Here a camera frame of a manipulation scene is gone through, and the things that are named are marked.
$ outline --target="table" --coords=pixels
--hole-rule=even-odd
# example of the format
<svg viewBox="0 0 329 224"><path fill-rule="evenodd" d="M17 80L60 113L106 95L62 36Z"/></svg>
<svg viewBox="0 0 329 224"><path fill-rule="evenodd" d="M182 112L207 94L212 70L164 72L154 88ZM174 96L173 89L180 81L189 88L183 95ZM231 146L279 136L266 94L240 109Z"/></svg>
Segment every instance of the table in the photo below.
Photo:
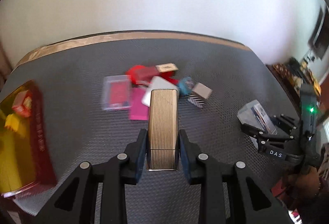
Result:
<svg viewBox="0 0 329 224"><path fill-rule="evenodd" d="M270 188L280 177L282 165L257 153L241 132L236 113L257 99L269 114L296 118L280 84L251 50L238 43L184 33L155 33L67 49L22 64L10 75L0 99L24 82L36 81L43 92L45 134L60 185L82 161L107 161L135 141L141 128L147 128L146 121L130 121L128 111L101 110L103 78L124 74L136 64L172 62L179 68L176 78L190 75L213 90L203 109L185 98L179 100L179 128L217 160L230 164L244 161ZM55 189L15 202L36 214ZM181 169L144 170L137 186L126 186L128 223L197 223L199 195L200 186L189 186Z"/></svg>

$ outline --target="black bracket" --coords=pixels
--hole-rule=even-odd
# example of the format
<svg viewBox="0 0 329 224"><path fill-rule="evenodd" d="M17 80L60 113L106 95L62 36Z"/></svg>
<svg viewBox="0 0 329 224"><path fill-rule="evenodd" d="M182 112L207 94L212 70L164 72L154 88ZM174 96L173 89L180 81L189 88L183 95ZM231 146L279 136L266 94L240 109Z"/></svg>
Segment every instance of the black bracket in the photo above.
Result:
<svg viewBox="0 0 329 224"><path fill-rule="evenodd" d="M47 201L35 224L90 224L94 222L97 188L103 183L101 224L126 224L125 184L136 185L146 154L147 131L106 163L82 162Z"/></svg>
<svg viewBox="0 0 329 224"><path fill-rule="evenodd" d="M256 140L258 152L272 158L288 162L298 170L308 170L309 166L319 167L321 156L315 151L316 136L303 134L303 122L281 114L271 120L278 127L277 134L268 134L248 124L242 124L242 131Z"/></svg>
<svg viewBox="0 0 329 224"><path fill-rule="evenodd" d="M201 184L199 224L291 224L282 204L264 188L245 163L218 162L189 142L179 131L180 154L185 178L190 185ZM227 183L230 217L225 216L223 182Z"/></svg>

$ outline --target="white wall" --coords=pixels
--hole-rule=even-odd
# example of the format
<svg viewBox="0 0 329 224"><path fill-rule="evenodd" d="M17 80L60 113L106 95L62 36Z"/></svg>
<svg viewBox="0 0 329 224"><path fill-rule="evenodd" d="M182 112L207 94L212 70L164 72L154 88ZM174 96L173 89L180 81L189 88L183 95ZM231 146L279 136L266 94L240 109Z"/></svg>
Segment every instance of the white wall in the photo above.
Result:
<svg viewBox="0 0 329 224"><path fill-rule="evenodd" d="M249 46L264 63L274 63L305 54L323 4L323 0L1 0L0 39L13 65L42 45L137 29L232 39Z"/></svg>
<svg viewBox="0 0 329 224"><path fill-rule="evenodd" d="M317 134L318 137L316 140L316 151L318 153L321 153L322 146L325 143L329 142L329 134L326 133L326 129L322 124L317 129L318 129L318 134Z"/></svg>
<svg viewBox="0 0 329 224"><path fill-rule="evenodd" d="M313 63L309 65L314 77L320 82L327 76L327 71L329 69L329 50L326 51L322 60L316 59Z"/></svg>

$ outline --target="pink card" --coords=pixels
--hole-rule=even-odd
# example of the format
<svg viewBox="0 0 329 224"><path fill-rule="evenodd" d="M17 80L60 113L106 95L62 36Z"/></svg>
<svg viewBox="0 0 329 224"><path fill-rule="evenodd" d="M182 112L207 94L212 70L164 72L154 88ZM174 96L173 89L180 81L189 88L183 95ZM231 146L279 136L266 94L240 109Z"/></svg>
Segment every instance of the pink card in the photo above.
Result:
<svg viewBox="0 0 329 224"><path fill-rule="evenodd" d="M142 104L142 98L145 94L145 89L143 88L132 88L130 96L130 120L148 120L148 110L149 107Z"/></svg>

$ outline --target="white card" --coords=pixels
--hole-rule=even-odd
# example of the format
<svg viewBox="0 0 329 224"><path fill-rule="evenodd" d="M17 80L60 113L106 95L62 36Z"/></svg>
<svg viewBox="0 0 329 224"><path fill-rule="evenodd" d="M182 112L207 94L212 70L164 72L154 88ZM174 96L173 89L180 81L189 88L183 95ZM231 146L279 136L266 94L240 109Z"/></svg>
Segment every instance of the white card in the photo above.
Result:
<svg viewBox="0 0 329 224"><path fill-rule="evenodd" d="M162 77L153 77L150 85L148 86L143 99L142 103L148 107L150 107L151 102L151 91L153 89L176 89L177 90L177 98L179 97L179 89L174 84L168 82L167 80L163 79Z"/></svg>

